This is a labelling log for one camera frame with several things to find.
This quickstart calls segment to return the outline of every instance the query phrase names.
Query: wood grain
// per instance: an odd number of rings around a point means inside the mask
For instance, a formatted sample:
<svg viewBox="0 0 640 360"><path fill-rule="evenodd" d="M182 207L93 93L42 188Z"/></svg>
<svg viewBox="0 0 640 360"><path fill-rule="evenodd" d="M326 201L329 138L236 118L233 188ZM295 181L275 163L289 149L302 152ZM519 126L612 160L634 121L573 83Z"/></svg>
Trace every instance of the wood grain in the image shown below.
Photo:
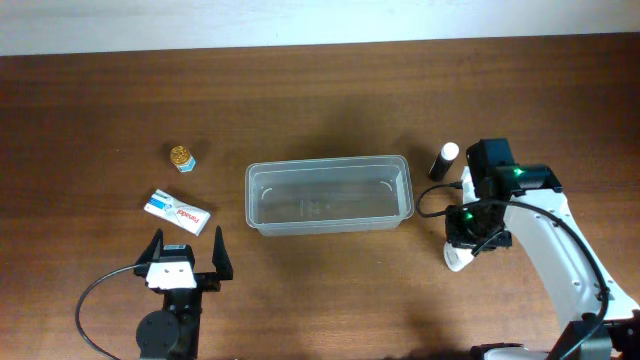
<svg viewBox="0 0 640 360"><path fill-rule="evenodd" d="M217 224L236 279L204 297L201 359L549 349L560 329L518 244L454 274L441 219L261 237L245 222L245 169L400 154L418 193L445 142L508 137L519 162L554 169L601 261L640 299L638 58L636 34L0 58L0 357L99 358L73 325L82 290L134 262L158 227L211 270ZM169 162L176 144L197 159L192 173ZM142 210L156 188L212 212L200 237ZM424 205L458 200L442 191ZM136 358L138 321L161 304L124 275L92 293L82 320Z"/></svg>

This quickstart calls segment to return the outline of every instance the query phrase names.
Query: small bottle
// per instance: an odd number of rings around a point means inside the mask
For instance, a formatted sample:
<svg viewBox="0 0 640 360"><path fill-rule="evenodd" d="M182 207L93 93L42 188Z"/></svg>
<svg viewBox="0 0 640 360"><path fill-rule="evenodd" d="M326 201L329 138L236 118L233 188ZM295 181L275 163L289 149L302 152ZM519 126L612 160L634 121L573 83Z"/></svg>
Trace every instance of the small bottle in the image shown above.
<svg viewBox="0 0 640 360"><path fill-rule="evenodd" d="M436 161L431 166L431 170L429 170L429 177L433 181L442 181L444 175L449 171L451 164L453 164L453 160L456 159L458 153L460 152L460 148L455 143L446 143L438 153L438 157Z"/></svg>
<svg viewBox="0 0 640 360"><path fill-rule="evenodd" d="M171 162L175 165L180 172L188 172L193 170L196 165L196 159L191 156L191 153L184 146L176 146L171 149L169 155Z"/></svg>

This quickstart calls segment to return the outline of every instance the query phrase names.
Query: gold lid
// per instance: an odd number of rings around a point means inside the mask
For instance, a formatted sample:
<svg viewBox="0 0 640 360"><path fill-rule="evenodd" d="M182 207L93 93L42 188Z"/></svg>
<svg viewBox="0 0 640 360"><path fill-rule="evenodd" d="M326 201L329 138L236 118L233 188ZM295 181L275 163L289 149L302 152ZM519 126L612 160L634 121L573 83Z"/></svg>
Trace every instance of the gold lid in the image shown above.
<svg viewBox="0 0 640 360"><path fill-rule="evenodd" d="M191 154L184 146L176 146L171 149L169 157L171 158L172 163L176 165L184 165L189 161L189 158L191 158Z"/></svg>

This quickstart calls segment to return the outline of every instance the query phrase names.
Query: black wire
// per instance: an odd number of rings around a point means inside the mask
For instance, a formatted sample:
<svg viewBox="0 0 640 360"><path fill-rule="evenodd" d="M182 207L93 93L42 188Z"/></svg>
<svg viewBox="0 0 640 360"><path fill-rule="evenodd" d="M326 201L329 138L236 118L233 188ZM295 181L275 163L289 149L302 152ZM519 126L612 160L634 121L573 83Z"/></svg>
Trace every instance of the black wire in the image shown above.
<svg viewBox="0 0 640 360"><path fill-rule="evenodd" d="M422 216L424 218L430 218L430 217L442 216L442 215L445 215L447 213L447 211L445 210L445 211L439 211L439 212L435 212L435 213L425 214L420 209L420 202L422 201L422 198L425 195L427 195L427 193L429 191L434 190L434 189L443 188L443 187L452 187L452 188L456 188L456 189L462 189L462 181L456 181L456 182L452 182L452 183L449 183L449 184L434 185L434 186L428 188L427 190L423 191L422 194L420 194L420 196L418 196L418 200L416 200L416 211L418 212L418 214L420 214L420 216Z"/></svg>
<svg viewBox="0 0 640 360"><path fill-rule="evenodd" d="M485 246L489 245L489 243L492 242L494 239L497 239L498 237L500 237L500 235L502 235L503 232L504 231L502 230L499 230L498 232L496 232L492 237L489 238L489 240L483 242L482 245L480 245L480 247L472 251L471 255L478 256L478 254L480 254L480 251L482 251L482 249L484 249Z"/></svg>
<svg viewBox="0 0 640 360"><path fill-rule="evenodd" d="M607 284L604 280L604 276L600 271L600 267L596 263L595 258L593 257L593 255L591 254L587 246L585 245L582 238L580 238L580 236L578 236L578 234L576 234L576 232L573 231L573 229L569 225L567 225L564 221L562 221L562 219L553 215L549 211L541 209L537 206L515 202L515 201L503 201L503 200L496 200L496 199L479 200L479 201L470 202L460 206L449 207L444 211L425 214L420 210L420 200L422 199L424 194L426 194L428 191L425 191L422 195L420 195L420 198L418 198L418 202L416 203L416 209L418 211L418 214L420 214L423 217L437 217L437 216L447 215L455 212L466 211L467 209L473 208L473 207L486 206L486 205L502 205L505 207L514 206L514 207L531 210L535 213L538 213L540 215L547 217L549 220L555 223L554 226L557 225L561 227L573 239L575 244L578 246L578 248L580 248L580 250L584 254L585 258L587 259L587 262L589 263L589 265L591 266L591 269L593 270L594 275L596 276L596 279L598 280L598 286L600 287L600 292L598 293L598 300L600 300L602 304L600 306L600 311L598 311L598 314L596 315L594 325L591 328L591 330L589 330L588 333L586 333L579 341L577 341L575 345L573 345L563 356L560 357L560 359L564 359L567 356L569 356L571 353L573 353L576 349L578 349L578 347L580 347L580 345L582 345L582 343L585 340L591 337L591 335L593 335L600 328L600 326L603 325L604 317L607 314L607 310L609 309L609 288L607 287Z"/></svg>
<svg viewBox="0 0 640 360"><path fill-rule="evenodd" d="M130 265L130 266L127 266L127 267L123 267L122 269L114 270L114 271L108 273L107 275L101 277L100 279L94 281L91 285L89 285L89 287L82 293L82 295L80 295L80 299L78 299L78 304L76 305L76 329L78 329L78 332L80 333L80 336L84 339L84 341L87 342L87 344L89 344L89 346L91 346L91 348L93 348L93 350L99 352L100 354L108 357L111 360L120 360L120 359L118 359L114 355L109 354L104 349L102 349L100 346L96 345L96 343L91 341L91 339L89 339L89 336L87 336L87 334L84 332L84 329L82 329L82 325L80 324L80 308L82 307L82 303L84 302L84 299L87 297L87 295L89 295L91 290L93 290L93 288L95 288L96 286L100 285L101 282L107 280L108 278L110 278L110 277L112 277L114 275L123 273L123 272L128 271L128 270L132 270L132 269L136 269L136 268L139 268L139 267L147 266L147 265L149 265L149 264L147 264L147 263L136 264L136 265Z"/></svg>

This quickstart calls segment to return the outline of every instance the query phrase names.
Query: clear plastic container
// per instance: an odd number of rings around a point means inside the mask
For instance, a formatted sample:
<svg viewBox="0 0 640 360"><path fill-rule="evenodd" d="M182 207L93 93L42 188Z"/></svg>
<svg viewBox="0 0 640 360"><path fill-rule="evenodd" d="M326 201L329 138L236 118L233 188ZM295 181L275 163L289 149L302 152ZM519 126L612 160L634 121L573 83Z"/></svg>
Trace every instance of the clear plastic container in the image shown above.
<svg viewBox="0 0 640 360"><path fill-rule="evenodd" d="M245 186L247 223L265 236L392 229L413 215L398 155L253 164Z"/></svg>

